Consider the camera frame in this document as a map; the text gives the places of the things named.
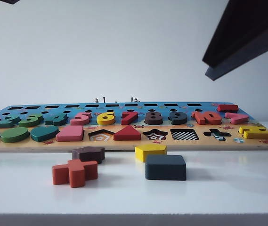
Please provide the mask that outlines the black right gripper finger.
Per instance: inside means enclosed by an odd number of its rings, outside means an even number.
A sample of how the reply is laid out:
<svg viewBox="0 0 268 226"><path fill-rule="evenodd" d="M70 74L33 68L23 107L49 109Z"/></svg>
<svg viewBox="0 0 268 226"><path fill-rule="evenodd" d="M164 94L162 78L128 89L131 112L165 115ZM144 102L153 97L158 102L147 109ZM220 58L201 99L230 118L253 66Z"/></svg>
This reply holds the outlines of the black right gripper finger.
<svg viewBox="0 0 268 226"><path fill-rule="evenodd" d="M268 0L230 0L204 54L215 67L268 29Z"/></svg>
<svg viewBox="0 0 268 226"><path fill-rule="evenodd" d="M217 66L210 66L205 75L214 81L267 51L268 30L260 34L248 44L240 47L235 53L231 54Z"/></svg>

